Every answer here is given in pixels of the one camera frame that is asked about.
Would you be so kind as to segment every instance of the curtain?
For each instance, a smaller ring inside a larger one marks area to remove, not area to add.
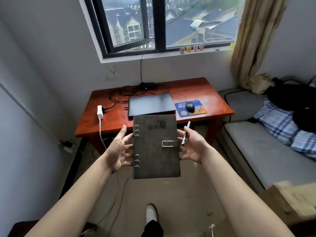
[[[266,74],[255,74],[279,26],[286,2],[245,0],[232,56],[232,72],[241,87],[254,93],[262,93],[270,86]]]

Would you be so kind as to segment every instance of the wooden desk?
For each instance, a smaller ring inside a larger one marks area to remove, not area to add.
[[[182,118],[176,112],[177,123],[187,123],[189,120],[192,122],[208,120],[209,124],[205,139],[209,144],[213,144],[222,124],[223,117],[233,115],[234,111],[223,101],[209,82],[204,77],[201,77],[163,82],[160,84],[170,87],[174,103],[184,102],[185,98],[182,95],[189,101],[201,101],[207,110],[206,114]],[[99,137],[97,106],[110,107],[113,103],[109,100],[109,94],[118,92],[118,90],[119,88],[93,91],[76,130],[76,137],[87,136],[99,153],[104,152],[104,147]],[[164,91],[166,91],[166,88],[159,87],[157,90],[151,92],[159,94]],[[102,134],[118,133],[124,124],[128,130],[133,129],[133,120],[128,119],[127,110],[123,109],[125,106],[128,106],[128,104],[116,104],[115,107],[106,110],[101,120]]]

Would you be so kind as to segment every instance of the logo on notebook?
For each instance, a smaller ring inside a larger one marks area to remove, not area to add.
[[[158,125],[149,125],[148,130],[166,129],[166,122],[164,120],[158,121]]]

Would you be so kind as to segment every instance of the black computer mouse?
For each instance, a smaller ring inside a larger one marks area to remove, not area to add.
[[[186,109],[188,110],[188,112],[194,113],[195,107],[194,107],[193,104],[187,102],[187,103],[185,104],[185,107],[186,107]]]

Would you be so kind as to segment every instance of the white shoe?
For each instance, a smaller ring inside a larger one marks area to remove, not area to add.
[[[148,222],[152,220],[158,221],[158,211],[154,204],[150,203],[147,205],[145,214],[146,214],[146,224],[148,224]]]

